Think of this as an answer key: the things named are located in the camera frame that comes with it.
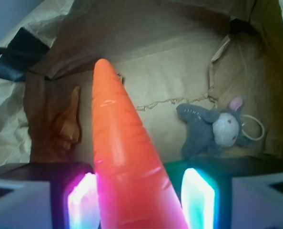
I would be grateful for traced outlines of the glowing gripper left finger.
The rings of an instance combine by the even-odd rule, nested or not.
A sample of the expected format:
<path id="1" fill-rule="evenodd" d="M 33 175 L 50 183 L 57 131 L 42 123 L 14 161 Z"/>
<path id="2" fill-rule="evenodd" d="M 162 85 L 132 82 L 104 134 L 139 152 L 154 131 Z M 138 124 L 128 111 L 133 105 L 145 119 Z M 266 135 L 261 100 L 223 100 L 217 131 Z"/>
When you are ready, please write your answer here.
<path id="1" fill-rule="evenodd" d="M 90 164 L 0 166 L 0 229 L 98 229 L 96 176 Z"/>

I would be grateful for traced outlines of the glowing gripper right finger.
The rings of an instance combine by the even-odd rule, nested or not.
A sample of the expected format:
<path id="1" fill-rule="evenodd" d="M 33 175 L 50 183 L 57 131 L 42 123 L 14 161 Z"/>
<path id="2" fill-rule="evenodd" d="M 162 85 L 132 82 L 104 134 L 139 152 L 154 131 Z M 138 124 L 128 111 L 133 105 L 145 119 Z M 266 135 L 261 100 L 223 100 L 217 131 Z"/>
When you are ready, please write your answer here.
<path id="1" fill-rule="evenodd" d="M 191 229 L 283 229 L 283 159 L 191 159 L 181 203 Z"/>

